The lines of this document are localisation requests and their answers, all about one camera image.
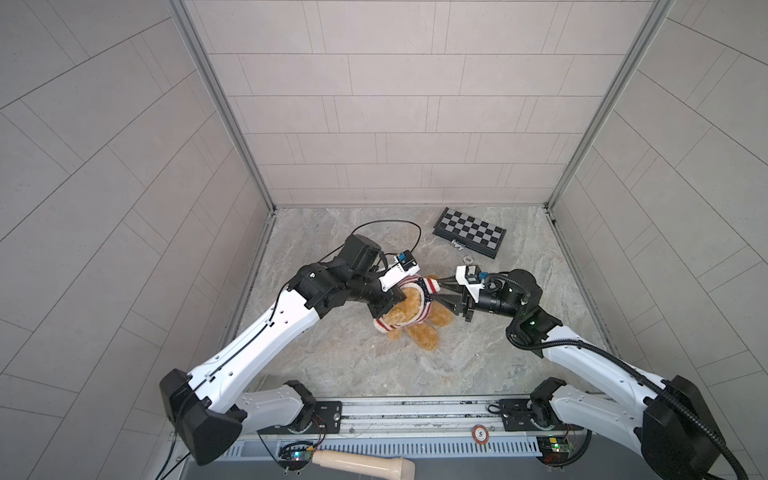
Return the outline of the red white striped knit sweater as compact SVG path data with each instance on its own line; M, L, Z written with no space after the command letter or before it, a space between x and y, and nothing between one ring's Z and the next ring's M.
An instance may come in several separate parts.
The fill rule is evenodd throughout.
M441 287L431 277L410 276L398 284L405 299L396 304L387 314L373 321L373 326L382 333L418 325L439 317L433 296Z

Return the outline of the tan plush teddy bear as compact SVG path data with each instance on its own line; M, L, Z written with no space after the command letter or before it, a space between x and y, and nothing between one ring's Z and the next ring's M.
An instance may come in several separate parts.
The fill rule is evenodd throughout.
M440 343L438 327L446 327L452 322L434 322L427 320L418 325L412 325L393 332L385 333L391 340L397 340L402 333L406 333L411 340L421 349L426 351L435 351Z

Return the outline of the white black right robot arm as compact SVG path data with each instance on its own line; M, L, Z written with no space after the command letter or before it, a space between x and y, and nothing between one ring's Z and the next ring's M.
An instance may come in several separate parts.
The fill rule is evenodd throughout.
M543 291L530 272L461 266L436 283L434 300L454 314L510 318L505 336L514 347L561 365L598 389L591 395L559 379L544 381L530 396L540 425L584 427L637 453L662 479L709 479L720 458L743 473L693 382L649 373L583 339L541 307Z

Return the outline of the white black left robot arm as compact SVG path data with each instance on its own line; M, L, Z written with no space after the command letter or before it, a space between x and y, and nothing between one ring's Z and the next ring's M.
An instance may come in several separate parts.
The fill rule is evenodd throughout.
M349 235L330 261L302 266L262 316L221 351L189 372L173 369L161 379L166 416L198 465L216 460L244 431L302 429L310 423L315 399L297 381L258 395L253 405L247 405L244 391L283 348L331 310L356 301L378 319L404 301L399 284L419 266L405 250L377 270L382 255L376 242Z

